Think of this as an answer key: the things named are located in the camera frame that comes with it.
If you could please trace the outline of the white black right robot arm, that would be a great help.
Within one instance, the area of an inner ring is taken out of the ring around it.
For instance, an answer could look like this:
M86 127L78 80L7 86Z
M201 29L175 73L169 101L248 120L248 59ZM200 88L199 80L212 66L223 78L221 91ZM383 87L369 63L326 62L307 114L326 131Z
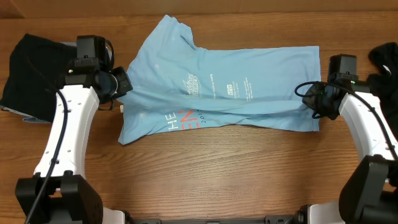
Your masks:
M379 98L358 79L357 58L330 57L326 82L309 82L302 102L314 119L341 116L358 151L359 165L342 188L339 200L309 205L296 223L397 223L397 140L383 116Z

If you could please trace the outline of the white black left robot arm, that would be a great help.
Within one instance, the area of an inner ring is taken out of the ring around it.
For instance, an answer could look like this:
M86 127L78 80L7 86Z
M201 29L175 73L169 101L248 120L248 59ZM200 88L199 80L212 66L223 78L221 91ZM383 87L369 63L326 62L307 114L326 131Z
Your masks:
M97 35L78 36L76 58L50 87L57 107L49 140L33 176L19 179L15 189L25 222L132 223L128 212L104 207L85 179L86 147L99 105L132 90L125 69L114 66L111 42Z

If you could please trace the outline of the light blue printed t-shirt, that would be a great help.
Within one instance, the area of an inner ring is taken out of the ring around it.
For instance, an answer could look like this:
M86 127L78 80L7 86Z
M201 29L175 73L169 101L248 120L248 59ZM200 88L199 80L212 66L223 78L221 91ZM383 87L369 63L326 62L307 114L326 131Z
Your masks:
M120 98L119 142L143 136L229 124L318 131L295 94L321 78L317 46L208 50L189 26L165 16L130 63L132 90Z

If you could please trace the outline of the black t-shirt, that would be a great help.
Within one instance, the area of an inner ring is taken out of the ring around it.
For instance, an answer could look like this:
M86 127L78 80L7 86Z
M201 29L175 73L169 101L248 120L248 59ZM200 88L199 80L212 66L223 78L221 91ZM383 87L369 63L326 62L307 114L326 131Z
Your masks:
M381 102L382 113L397 139L397 43L389 42L370 51L369 60L379 70L367 82Z

